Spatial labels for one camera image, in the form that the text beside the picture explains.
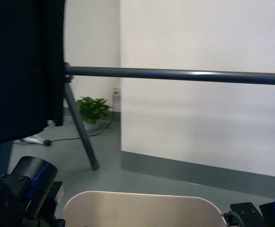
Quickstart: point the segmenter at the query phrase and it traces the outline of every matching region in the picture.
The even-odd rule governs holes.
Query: black mechanical device
[[[223,214],[228,226],[275,227],[275,201],[259,206],[262,215],[251,202],[231,204],[230,208]]]
[[[65,227],[54,216],[63,194],[56,175],[55,166],[36,157],[22,157],[11,174],[1,174],[0,227]]]

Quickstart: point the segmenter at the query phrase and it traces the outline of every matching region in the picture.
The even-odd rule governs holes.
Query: black cable
[[[113,119],[114,119],[114,105],[115,105],[115,94],[117,94],[117,92],[114,92],[113,95],[112,95],[112,116],[111,116],[111,120],[110,122],[108,123],[108,125],[100,132],[94,134],[94,135],[89,135],[88,137],[92,137],[92,136],[97,136],[99,134],[101,134],[103,131],[105,131],[110,125],[111,123],[113,122]],[[57,141],[61,141],[61,140],[78,140],[78,139],[81,139],[81,137],[77,137],[77,138],[69,138],[69,139],[59,139],[59,140],[51,140],[51,142],[57,142]],[[38,143],[31,143],[31,142],[27,142],[27,143],[15,143],[13,142],[14,144],[19,144],[19,145],[26,145],[26,144],[38,144]]]
[[[231,214],[233,217],[235,217],[235,219],[237,220],[237,222],[239,224],[239,227],[245,227],[245,224],[243,223],[241,217],[237,213],[230,211],[229,214]]]

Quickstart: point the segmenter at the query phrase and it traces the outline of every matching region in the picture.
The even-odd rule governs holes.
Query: wall outlet
[[[113,87],[113,93],[115,96],[121,96],[120,87]]]

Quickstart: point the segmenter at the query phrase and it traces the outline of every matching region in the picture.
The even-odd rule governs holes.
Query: white wall
[[[71,66],[119,67],[119,0],[68,0],[65,10],[65,61]],[[71,88],[81,96],[108,99],[120,78],[75,76]],[[115,100],[120,111],[120,98]]]
[[[123,0],[121,66],[275,72],[275,0]],[[275,86],[122,79],[122,150],[275,176]]]

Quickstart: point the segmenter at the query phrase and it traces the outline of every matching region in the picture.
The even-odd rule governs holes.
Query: gray horizontal bar
[[[68,75],[275,85],[275,73],[66,66]]]

